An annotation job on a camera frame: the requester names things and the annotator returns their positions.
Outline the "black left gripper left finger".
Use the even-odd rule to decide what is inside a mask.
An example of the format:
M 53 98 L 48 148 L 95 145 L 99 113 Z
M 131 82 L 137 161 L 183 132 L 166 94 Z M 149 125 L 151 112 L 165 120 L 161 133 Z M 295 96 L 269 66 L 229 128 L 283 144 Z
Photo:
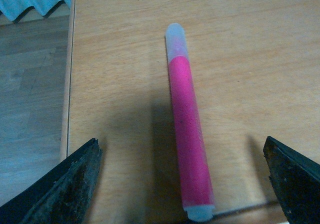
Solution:
M 2 224 L 81 224 L 100 172 L 102 150 L 90 139 L 0 208 Z

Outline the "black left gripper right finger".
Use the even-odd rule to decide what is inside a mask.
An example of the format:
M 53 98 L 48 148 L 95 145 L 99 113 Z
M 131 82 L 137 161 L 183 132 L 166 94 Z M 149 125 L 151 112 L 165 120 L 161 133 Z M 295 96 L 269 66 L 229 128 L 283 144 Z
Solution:
M 320 165 L 275 138 L 264 147 L 270 182 L 290 224 L 320 222 Z

